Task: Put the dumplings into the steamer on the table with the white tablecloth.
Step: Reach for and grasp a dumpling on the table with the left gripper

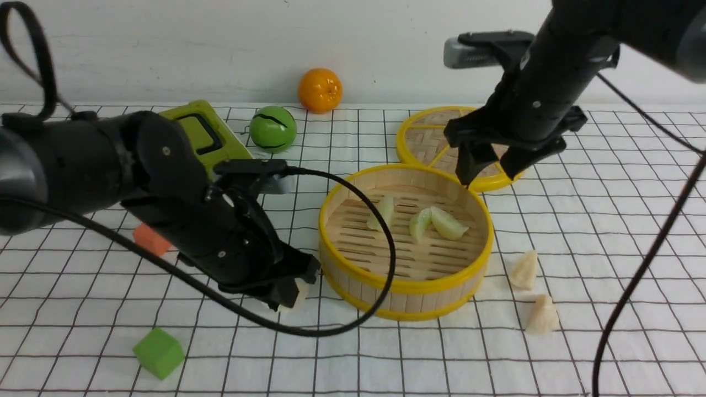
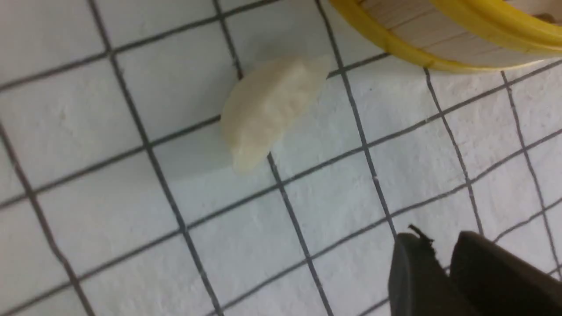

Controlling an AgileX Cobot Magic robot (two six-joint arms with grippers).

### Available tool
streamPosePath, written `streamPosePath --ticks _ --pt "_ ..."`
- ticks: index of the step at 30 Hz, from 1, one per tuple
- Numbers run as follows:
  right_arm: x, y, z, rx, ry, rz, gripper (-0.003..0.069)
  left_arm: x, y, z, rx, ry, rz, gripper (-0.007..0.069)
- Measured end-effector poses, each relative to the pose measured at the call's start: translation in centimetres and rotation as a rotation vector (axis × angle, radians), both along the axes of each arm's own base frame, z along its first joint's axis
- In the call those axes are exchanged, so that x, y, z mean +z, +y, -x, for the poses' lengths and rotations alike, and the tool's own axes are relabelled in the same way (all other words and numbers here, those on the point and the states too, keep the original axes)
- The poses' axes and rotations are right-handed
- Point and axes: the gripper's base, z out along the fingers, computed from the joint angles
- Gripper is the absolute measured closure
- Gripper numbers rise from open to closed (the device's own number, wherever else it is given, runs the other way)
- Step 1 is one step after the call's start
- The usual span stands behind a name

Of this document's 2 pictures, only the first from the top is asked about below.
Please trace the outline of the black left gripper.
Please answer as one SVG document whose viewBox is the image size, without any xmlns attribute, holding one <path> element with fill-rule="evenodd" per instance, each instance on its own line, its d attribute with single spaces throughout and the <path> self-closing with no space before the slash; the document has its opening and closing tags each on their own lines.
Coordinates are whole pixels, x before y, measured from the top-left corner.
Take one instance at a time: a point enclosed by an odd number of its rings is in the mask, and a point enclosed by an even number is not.
<svg viewBox="0 0 706 397">
<path fill-rule="evenodd" d="M 199 194 L 143 195 L 122 206 L 179 251 L 179 258 L 216 282 L 220 292 L 244 294 L 277 312 L 297 299 L 295 279 L 315 284 L 319 261 L 284 242 L 247 191 L 230 189 L 210 199 Z"/>
</svg>

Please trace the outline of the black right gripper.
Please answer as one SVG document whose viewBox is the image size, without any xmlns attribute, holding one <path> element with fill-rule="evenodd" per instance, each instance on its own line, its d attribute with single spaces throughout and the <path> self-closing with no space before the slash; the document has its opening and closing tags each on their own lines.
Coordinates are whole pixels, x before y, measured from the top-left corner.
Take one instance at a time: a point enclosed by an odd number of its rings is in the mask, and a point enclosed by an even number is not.
<svg viewBox="0 0 706 397">
<path fill-rule="evenodd" d="M 497 163 L 490 143 L 509 146 L 499 165 L 507 178 L 515 179 L 552 155 L 550 146 L 540 147 L 587 123 L 584 111 L 575 105 L 587 85 L 587 61 L 575 50 L 552 33 L 536 34 L 519 63 L 504 70 L 485 105 L 447 123 L 445 138 L 459 147 L 459 183 L 469 188 L 485 168 Z"/>
</svg>

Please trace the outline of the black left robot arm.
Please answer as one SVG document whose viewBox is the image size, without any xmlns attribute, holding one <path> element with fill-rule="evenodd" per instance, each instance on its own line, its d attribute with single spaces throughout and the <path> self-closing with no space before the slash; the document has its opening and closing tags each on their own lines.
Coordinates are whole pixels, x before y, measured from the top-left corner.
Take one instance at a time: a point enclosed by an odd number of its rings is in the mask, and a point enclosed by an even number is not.
<svg viewBox="0 0 706 397">
<path fill-rule="evenodd" d="M 6 114 L 2 196 L 68 213 L 120 204 L 166 239 L 179 259 L 270 308 L 291 308 L 319 261 L 278 236 L 258 202 L 277 192 L 283 160 L 222 160 L 206 169 L 183 128 L 152 111 L 42 122 Z"/>
</svg>

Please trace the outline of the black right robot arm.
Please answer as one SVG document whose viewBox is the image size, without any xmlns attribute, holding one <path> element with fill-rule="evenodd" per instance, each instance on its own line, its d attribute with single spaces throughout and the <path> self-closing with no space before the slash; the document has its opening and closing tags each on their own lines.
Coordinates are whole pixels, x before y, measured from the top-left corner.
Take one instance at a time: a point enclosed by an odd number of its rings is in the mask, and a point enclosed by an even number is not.
<svg viewBox="0 0 706 397">
<path fill-rule="evenodd" d="M 456 177 L 468 186 L 495 163 L 513 179 L 566 149 L 563 134 L 587 118 L 577 99 L 620 46 L 703 84 L 704 1 L 554 1 L 537 33 L 464 33 L 444 45 L 447 68 L 499 65 L 504 73 L 485 105 L 449 121 Z"/>
</svg>

